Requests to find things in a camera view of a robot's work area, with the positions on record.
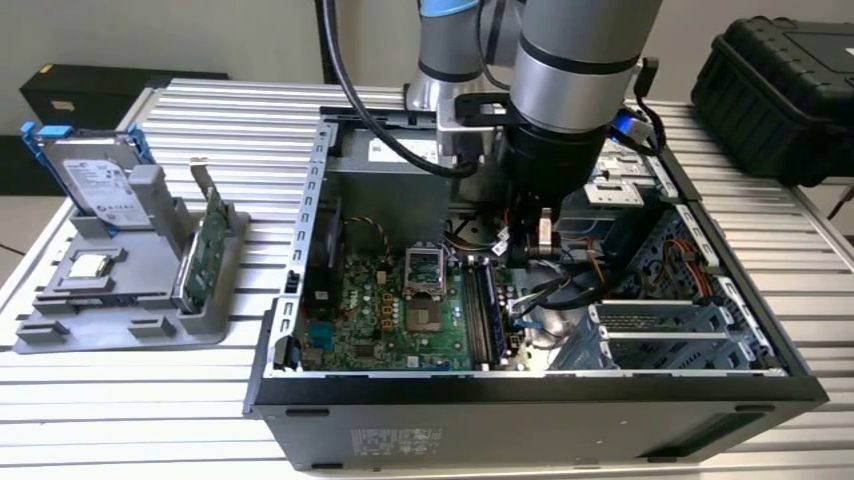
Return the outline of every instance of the blue drive bracket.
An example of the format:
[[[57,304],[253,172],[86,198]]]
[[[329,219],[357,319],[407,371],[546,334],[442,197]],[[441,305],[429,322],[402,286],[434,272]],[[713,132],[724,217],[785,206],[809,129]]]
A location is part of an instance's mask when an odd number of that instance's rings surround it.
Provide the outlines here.
[[[146,140],[146,134],[143,133],[143,131],[141,130],[141,128],[135,123],[131,124],[127,131],[89,131],[89,130],[75,131],[74,127],[71,127],[70,125],[46,125],[45,127],[42,127],[42,129],[37,131],[35,122],[27,122],[22,126],[20,131],[22,131],[22,139],[24,141],[24,144],[27,145],[27,148],[30,149],[34,156],[37,157],[37,161],[39,162],[39,164],[42,164],[45,168],[49,169],[54,177],[54,180],[57,181],[61,188],[63,189],[63,192],[66,193],[66,196],[74,202],[75,207],[78,207],[78,211],[79,211],[78,215],[85,215],[86,208],[83,207],[83,204],[75,197],[71,191],[71,188],[66,184],[66,181],[63,180],[63,177],[57,170],[58,167],[55,163],[51,162],[49,158],[49,155],[46,152],[46,146],[49,146],[53,142],[58,140],[74,139],[78,137],[79,138],[110,137],[110,136],[118,137],[118,138],[125,137],[126,139],[125,143],[133,147],[133,152],[134,152],[133,154],[137,156],[139,160],[139,164],[155,163],[155,159],[151,154],[151,147],[149,146],[149,141]],[[105,222],[105,225],[107,227],[107,231],[111,234],[111,236],[115,235],[119,231],[119,228],[111,225],[109,222]]]

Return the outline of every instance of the wall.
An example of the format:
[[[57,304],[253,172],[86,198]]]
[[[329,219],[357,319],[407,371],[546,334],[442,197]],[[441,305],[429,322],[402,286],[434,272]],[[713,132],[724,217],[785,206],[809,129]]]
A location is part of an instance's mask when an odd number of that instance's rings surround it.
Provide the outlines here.
[[[418,57],[415,0],[346,3],[355,12],[349,28],[357,45],[346,52],[351,53],[354,79],[371,85],[403,84],[411,79]],[[754,15],[854,22],[854,0],[665,0],[645,51],[662,59],[654,98],[689,98],[712,39],[733,20]]]
[[[311,0],[0,0],[0,133],[35,118],[18,88],[46,63],[319,83]]]

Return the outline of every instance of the black hard case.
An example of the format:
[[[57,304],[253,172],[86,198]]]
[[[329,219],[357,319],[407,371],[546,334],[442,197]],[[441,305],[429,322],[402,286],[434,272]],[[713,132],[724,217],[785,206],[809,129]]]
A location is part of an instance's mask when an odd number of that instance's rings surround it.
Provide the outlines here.
[[[736,21],[692,100],[749,175],[808,186],[854,175],[854,24]]]

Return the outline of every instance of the black box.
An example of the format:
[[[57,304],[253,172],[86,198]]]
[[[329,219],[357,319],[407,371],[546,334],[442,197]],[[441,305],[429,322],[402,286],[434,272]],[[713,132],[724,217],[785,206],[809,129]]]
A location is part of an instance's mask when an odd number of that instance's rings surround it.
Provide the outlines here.
[[[18,135],[0,136],[0,195],[66,195]]]
[[[854,174],[854,24],[736,21],[692,100],[749,175],[814,186]]]
[[[54,64],[20,91],[43,124],[111,130],[150,82],[166,86],[173,78],[229,80],[229,74]]]

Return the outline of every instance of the slotted aluminum surface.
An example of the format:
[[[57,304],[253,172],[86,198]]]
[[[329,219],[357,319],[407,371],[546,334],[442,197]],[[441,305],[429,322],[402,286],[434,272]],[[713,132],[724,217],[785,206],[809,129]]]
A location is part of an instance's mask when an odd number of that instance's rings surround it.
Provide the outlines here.
[[[401,106],[397,89],[362,92],[371,106]],[[321,105],[346,105],[335,87],[186,80],[141,105],[138,121],[173,193],[202,207],[187,162],[207,157],[225,197],[254,217],[230,334],[222,344],[194,350],[39,356],[10,350],[16,316],[31,311],[35,289],[53,274],[51,260],[74,235],[66,204],[0,289],[3,478],[303,476],[293,471],[266,425],[243,419],[241,410],[261,316],[285,282]],[[669,125],[672,148],[832,402],[702,465],[596,472],[572,466],[343,472],[338,477],[854,477],[852,255],[798,192],[773,181],[745,179],[728,167],[690,109],[654,105]]]

